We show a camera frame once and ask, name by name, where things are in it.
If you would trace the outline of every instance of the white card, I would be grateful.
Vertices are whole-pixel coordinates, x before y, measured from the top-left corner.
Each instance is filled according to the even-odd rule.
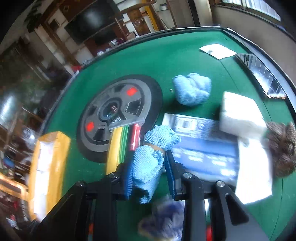
[[[236,54],[236,52],[220,44],[206,45],[201,47],[200,50],[214,56],[217,59],[227,58]]]
[[[239,174],[236,196],[243,204],[272,195],[272,158],[267,144],[256,139],[238,138]]]

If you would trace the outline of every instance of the plastic bag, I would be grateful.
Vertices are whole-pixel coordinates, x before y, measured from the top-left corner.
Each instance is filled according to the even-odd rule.
[[[143,218],[139,233],[153,240],[181,240],[185,201],[174,201],[170,195],[152,205],[152,215]]]
[[[131,132],[131,141],[129,150],[135,151],[139,146],[141,142],[141,126],[142,123],[137,123],[132,125],[132,132]]]

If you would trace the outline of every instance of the metal screw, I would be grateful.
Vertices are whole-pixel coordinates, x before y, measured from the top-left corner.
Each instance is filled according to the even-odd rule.
[[[118,177],[117,173],[116,172],[112,172],[109,174],[109,177],[112,178],[112,179],[115,179]]]
[[[221,187],[221,188],[225,186],[225,183],[223,181],[217,181],[216,184],[218,187]]]
[[[84,181],[77,181],[76,186],[81,187],[84,185]]]
[[[190,179],[192,177],[192,174],[189,172],[186,172],[183,174],[183,177],[185,177],[186,179]]]

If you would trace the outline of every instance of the blue book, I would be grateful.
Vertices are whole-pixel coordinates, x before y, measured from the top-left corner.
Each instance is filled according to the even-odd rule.
[[[181,137],[181,142],[172,149],[176,162],[200,179],[236,185],[237,137],[220,131],[218,121],[166,113],[162,124],[170,126]]]

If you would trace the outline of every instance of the red reflector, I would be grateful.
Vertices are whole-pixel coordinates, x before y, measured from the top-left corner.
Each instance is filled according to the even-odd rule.
[[[90,132],[94,129],[94,123],[92,121],[88,122],[85,126],[86,131]]]
[[[129,96],[133,96],[135,93],[137,93],[137,89],[135,87],[130,88],[126,92]]]

